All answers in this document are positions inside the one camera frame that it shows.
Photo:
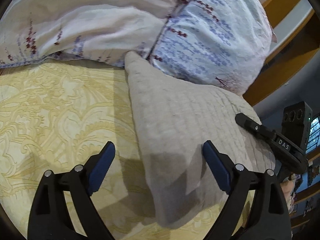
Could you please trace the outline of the person's right hand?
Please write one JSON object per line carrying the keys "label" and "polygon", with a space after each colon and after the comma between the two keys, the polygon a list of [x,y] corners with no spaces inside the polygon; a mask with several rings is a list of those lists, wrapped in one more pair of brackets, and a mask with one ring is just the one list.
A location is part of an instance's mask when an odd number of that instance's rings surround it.
{"label": "person's right hand", "polygon": [[292,204],[292,196],[295,188],[295,180],[284,181],[280,183],[280,187],[282,189],[287,207],[289,209]]}

